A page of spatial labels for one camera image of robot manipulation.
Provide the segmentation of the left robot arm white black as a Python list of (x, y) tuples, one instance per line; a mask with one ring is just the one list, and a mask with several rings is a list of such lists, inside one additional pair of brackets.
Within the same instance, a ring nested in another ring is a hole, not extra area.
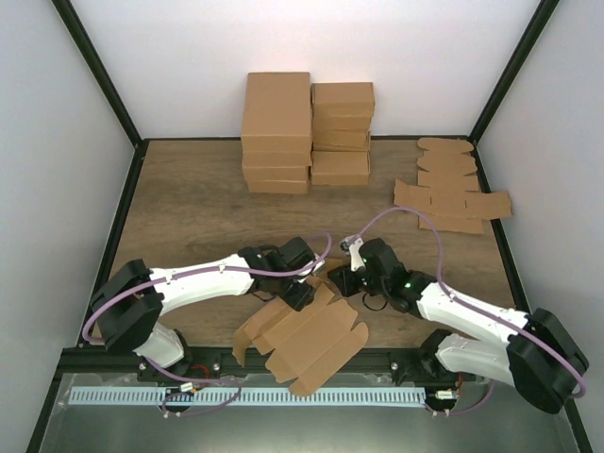
[(222, 260), (182, 268), (149, 268), (131, 260), (92, 296), (91, 338), (111, 354), (133, 352), (159, 365), (173, 381), (185, 379), (193, 358), (161, 316), (193, 303), (223, 296), (267, 293), (300, 311), (313, 300), (308, 277), (325, 261), (300, 237), (282, 246), (244, 247)]

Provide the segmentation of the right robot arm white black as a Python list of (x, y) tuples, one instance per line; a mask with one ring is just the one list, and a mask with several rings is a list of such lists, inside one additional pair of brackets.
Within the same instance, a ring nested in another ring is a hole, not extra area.
[(328, 272), (344, 296), (381, 296), (394, 310), (442, 324), (423, 343), (422, 374), (467, 373), (512, 386), (529, 404), (556, 414), (580, 397), (589, 361), (550, 311), (505, 309), (408, 270), (381, 239), (345, 238), (350, 262)]

